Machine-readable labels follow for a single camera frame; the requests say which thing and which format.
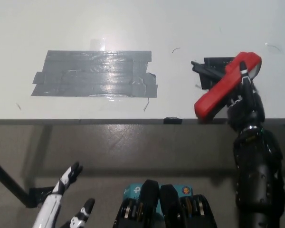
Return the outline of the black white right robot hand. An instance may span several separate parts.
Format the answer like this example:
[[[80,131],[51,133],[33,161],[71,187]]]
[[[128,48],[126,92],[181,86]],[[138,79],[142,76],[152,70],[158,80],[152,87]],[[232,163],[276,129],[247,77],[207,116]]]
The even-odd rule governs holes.
[[[236,89],[237,100],[228,107],[228,124],[236,132],[265,121],[265,111],[261,97],[249,76],[248,67],[244,61],[239,64],[241,75]]]

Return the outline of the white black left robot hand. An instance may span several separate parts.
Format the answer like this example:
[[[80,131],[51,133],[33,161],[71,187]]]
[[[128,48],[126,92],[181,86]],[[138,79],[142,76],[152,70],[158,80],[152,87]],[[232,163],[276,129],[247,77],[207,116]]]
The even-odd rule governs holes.
[[[59,178],[52,192],[46,197],[34,222],[34,228],[55,227],[61,209],[62,197],[70,185],[77,180],[82,170],[83,166],[79,162],[75,162]],[[63,224],[62,227],[83,228],[90,217],[94,204],[95,199],[89,198],[83,207],[70,220]]]

